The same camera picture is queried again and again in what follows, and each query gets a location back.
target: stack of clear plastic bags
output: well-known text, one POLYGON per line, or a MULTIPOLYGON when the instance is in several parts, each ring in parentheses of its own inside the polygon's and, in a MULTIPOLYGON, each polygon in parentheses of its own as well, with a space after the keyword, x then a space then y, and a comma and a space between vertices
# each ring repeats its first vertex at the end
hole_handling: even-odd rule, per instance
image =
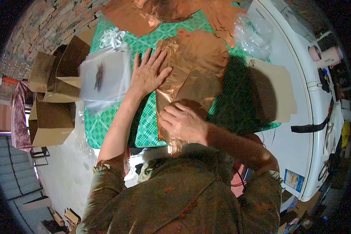
POLYGON ((122 101, 131 83, 132 50, 127 43, 89 54, 80 65, 80 100, 90 115, 122 101))
POLYGON ((273 27, 262 17, 238 14, 234 22, 235 44, 254 58, 267 60, 272 47, 273 27))

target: white chest freezer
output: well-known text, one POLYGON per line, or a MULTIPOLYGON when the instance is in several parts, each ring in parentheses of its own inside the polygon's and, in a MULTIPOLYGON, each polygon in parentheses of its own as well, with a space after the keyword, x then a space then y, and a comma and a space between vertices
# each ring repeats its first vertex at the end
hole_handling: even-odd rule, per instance
POLYGON ((314 36, 303 30, 303 25, 291 16, 286 6, 281 0, 253 0, 245 7, 241 5, 250 16, 262 17, 273 26, 269 58, 272 64, 285 66, 290 73, 298 107, 297 114, 291 115, 289 123, 257 135, 278 160, 280 176, 284 180, 282 187, 299 200, 308 201, 328 176, 327 172, 324 173, 324 162, 329 155, 323 154, 326 127, 314 133, 294 133, 291 126, 321 124, 328 115, 335 94, 331 78, 330 92, 322 89, 317 63, 309 55, 308 47, 316 45, 319 48, 314 36))

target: woman's left hand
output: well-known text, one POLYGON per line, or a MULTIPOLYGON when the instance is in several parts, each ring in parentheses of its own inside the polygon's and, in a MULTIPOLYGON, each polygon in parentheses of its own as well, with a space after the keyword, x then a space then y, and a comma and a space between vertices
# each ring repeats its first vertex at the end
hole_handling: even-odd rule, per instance
POLYGON ((167 55, 166 50, 157 48, 154 54, 150 55, 151 48, 148 48, 140 66, 139 54, 135 55, 134 60, 134 71, 131 77, 130 89, 142 98, 157 89, 173 70, 173 68, 167 67, 158 75, 160 66, 167 55))

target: hand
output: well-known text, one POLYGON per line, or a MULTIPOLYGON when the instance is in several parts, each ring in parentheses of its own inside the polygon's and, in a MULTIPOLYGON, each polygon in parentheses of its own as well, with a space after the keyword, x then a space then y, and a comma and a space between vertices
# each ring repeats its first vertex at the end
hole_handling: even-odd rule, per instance
POLYGON ((168 105, 160 111, 161 126, 178 139, 207 145, 209 123, 201 119, 191 108, 180 103, 175 103, 175 106, 168 105))
POLYGON ((173 69, 167 67, 158 75, 159 68, 164 62, 167 52, 157 48, 154 54, 150 55, 151 48, 148 48, 140 66, 139 54, 136 54, 134 59, 134 71, 131 77, 130 89, 141 95, 142 98, 157 89, 173 69))

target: white ribbon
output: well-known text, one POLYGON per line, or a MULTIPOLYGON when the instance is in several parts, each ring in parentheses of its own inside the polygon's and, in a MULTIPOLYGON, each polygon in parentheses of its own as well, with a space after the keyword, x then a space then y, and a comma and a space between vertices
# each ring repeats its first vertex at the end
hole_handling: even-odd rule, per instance
POLYGON ((104 35, 100 38, 101 49, 112 46, 113 49, 116 49, 122 45, 122 39, 125 37, 126 32, 120 31, 118 28, 114 28, 113 30, 108 29, 104 31, 104 35))

